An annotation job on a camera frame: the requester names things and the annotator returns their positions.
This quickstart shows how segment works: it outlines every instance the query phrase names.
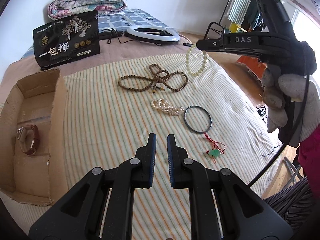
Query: hanging clothes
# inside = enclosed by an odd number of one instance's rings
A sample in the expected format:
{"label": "hanging clothes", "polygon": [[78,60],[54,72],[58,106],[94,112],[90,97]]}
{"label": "hanging clothes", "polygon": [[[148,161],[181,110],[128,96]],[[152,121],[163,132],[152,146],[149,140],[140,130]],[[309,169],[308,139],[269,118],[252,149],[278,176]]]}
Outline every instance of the hanging clothes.
{"label": "hanging clothes", "polygon": [[254,30],[257,26],[263,24],[262,15],[259,12],[256,0],[251,0],[248,10],[244,15],[244,20],[241,27],[248,31],[249,29]]}

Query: wooden floor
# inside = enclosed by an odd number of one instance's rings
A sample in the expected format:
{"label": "wooden floor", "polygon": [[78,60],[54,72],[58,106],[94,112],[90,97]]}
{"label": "wooden floor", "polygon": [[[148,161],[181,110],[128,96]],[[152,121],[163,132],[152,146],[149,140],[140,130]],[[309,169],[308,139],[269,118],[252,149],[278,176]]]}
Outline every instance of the wooden floor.
{"label": "wooden floor", "polygon": [[[202,39],[199,35],[180,33],[187,37],[192,43],[196,43],[199,39]],[[230,78],[241,88],[241,90],[247,95],[252,104],[256,107],[262,103],[263,90],[261,85],[248,73],[246,68],[240,67],[236,64],[239,55],[227,54],[222,52],[208,52],[208,55],[213,58],[224,70],[228,73]],[[262,198],[269,197],[279,192],[289,180],[290,173],[284,164],[283,158],[286,156],[290,161],[295,157],[295,148],[287,146],[282,153],[282,160],[279,168],[273,178],[270,186],[262,195]]]}

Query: snack package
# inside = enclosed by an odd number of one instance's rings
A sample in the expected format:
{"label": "snack package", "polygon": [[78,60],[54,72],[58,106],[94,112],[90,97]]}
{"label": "snack package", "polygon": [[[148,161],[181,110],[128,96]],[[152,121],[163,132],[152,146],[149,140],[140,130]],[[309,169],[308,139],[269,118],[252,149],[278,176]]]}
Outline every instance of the snack package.
{"label": "snack package", "polygon": [[33,30],[34,54],[41,70],[100,53],[98,12],[89,11]]}

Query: orange cloth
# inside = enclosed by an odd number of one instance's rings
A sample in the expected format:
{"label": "orange cloth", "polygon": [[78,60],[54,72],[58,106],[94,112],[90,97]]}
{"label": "orange cloth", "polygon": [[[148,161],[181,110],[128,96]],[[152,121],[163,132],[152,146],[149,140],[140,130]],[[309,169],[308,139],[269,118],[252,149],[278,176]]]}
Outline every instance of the orange cloth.
{"label": "orange cloth", "polygon": [[266,68],[266,65],[262,62],[258,62],[256,57],[241,56],[238,63],[245,64],[256,76],[261,80],[262,74]]}

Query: dark bangle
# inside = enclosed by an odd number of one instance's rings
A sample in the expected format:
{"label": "dark bangle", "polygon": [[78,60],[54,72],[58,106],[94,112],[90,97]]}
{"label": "dark bangle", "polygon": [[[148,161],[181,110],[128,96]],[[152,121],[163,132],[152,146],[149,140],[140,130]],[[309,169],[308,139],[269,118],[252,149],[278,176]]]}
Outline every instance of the dark bangle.
{"label": "dark bangle", "polygon": [[[26,145],[28,130],[32,130],[33,132],[31,145],[29,147]],[[19,145],[23,153],[25,153],[26,155],[31,155],[35,153],[40,144],[38,127],[36,125],[25,125],[19,127],[17,131],[17,139],[19,141]]]}
{"label": "dark bangle", "polygon": [[[194,129],[192,129],[192,128],[190,127],[190,125],[187,123],[187,120],[186,120],[186,114],[187,114],[187,111],[188,111],[190,108],[199,108],[199,109],[203,110],[203,111],[207,114],[207,116],[208,116],[209,119],[210,119],[210,121],[209,121],[209,127],[208,127],[207,130],[205,130],[205,131],[196,131],[196,130],[194,130]],[[205,109],[202,108],[201,106],[189,106],[189,107],[184,111],[183,120],[184,120],[184,122],[186,123],[186,126],[188,127],[188,129],[191,130],[191,131],[193,131],[193,132],[195,132],[195,133],[206,133],[207,131],[210,130],[210,128],[211,128],[211,126],[212,126],[212,119],[211,119],[210,114],[208,113],[207,110],[205,110]]]}

